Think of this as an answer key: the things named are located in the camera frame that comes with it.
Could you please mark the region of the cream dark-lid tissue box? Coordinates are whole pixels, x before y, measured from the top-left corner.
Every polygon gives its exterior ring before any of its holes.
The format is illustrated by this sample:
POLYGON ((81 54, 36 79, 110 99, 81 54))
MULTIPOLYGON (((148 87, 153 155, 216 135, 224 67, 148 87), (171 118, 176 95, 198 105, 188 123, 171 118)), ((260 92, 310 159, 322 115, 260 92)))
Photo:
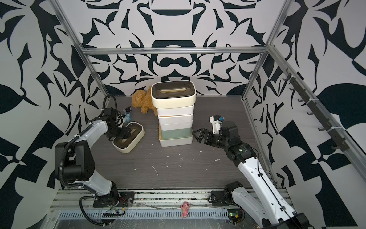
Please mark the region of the cream dark-lid tissue box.
POLYGON ((187 80, 159 82, 152 85, 151 97, 157 109, 188 107, 196 101, 196 88, 187 80))
POLYGON ((131 131, 130 137, 117 138, 112 142, 113 146, 123 154, 130 153, 145 136, 144 127, 137 122, 130 122, 126 127, 131 131))

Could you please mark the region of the white bamboo tissue box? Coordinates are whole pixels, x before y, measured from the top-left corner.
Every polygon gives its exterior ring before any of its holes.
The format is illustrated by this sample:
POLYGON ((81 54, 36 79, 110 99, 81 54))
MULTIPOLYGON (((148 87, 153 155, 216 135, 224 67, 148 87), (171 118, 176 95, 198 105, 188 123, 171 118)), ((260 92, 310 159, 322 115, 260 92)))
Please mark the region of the white bamboo tissue box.
POLYGON ((159 123, 162 125, 188 123, 193 121, 193 113, 186 115, 174 115, 174 116, 160 116, 158 115, 159 123))
POLYGON ((170 139, 170 140, 162 140, 160 138, 159 133, 159 141, 162 147, 173 147, 173 146, 182 146, 182 145, 189 145, 193 142, 193 135, 188 138, 178 138, 178 139, 170 139))
POLYGON ((159 124, 162 131, 192 128, 193 120, 175 124, 159 124))

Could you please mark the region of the green tissue box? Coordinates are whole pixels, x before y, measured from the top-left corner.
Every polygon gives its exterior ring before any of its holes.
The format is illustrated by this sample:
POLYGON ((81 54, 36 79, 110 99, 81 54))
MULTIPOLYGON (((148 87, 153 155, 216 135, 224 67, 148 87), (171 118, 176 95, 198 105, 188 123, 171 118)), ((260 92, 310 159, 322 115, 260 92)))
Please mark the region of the green tissue box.
POLYGON ((192 136, 192 128, 160 130, 160 138, 162 140, 188 138, 192 136))

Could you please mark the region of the grey lid white tissue box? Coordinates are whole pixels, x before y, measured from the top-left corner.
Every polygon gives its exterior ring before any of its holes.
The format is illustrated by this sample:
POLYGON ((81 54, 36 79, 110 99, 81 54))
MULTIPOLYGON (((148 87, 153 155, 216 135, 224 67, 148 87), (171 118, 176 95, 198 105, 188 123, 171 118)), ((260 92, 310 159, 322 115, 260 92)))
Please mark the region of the grey lid white tissue box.
POLYGON ((157 108, 157 113, 159 116, 180 116, 180 115, 191 115, 194 111, 194 104, 191 106, 178 107, 178 108, 168 108, 159 109, 157 108))

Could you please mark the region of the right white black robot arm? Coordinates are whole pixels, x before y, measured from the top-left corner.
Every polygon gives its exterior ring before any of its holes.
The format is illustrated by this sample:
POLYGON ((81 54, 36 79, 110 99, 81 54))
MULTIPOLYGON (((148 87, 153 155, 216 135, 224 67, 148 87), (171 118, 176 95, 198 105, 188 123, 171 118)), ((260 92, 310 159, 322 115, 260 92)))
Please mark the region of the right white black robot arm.
POLYGON ((249 214, 261 229, 308 229, 311 226, 305 214, 297 213, 273 185, 260 163, 259 154, 241 140, 234 122, 214 122, 212 130, 201 128, 192 135, 199 143, 223 149, 249 181, 257 199, 239 184, 231 183, 226 189, 232 202, 249 214))

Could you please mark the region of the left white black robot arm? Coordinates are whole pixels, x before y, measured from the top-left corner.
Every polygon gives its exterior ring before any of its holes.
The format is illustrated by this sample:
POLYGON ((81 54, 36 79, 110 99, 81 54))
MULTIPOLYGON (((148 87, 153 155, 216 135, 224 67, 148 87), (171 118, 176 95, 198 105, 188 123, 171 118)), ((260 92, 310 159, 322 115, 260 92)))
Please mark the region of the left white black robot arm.
POLYGON ((101 198, 118 199, 116 184, 97 172, 91 147, 103 135, 109 141, 128 139, 131 131, 123 124, 124 114, 119 112, 115 96, 108 94, 101 113, 88 121, 83 131, 56 145, 55 176, 60 183, 66 188, 85 188, 101 198))

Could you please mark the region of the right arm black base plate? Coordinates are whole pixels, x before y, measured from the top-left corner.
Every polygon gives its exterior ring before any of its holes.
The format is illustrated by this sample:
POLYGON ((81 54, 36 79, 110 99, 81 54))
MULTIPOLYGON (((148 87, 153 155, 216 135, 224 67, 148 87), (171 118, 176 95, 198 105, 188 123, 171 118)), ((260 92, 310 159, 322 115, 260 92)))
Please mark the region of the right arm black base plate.
POLYGON ((211 191, 207 201, 214 207, 234 206, 231 193, 224 189, 221 191, 211 191))

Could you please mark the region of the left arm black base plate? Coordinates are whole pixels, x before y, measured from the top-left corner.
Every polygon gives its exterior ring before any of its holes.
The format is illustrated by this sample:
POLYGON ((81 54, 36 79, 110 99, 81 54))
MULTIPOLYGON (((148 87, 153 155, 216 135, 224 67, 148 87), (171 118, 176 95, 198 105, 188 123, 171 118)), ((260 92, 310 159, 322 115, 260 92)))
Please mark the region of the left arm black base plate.
POLYGON ((134 202, 135 192, 133 191, 119 191, 116 197, 108 194, 105 196, 97 196, 94 200, 94 208, 107 208, 109 206, 122 208, 127 207, 134 202))

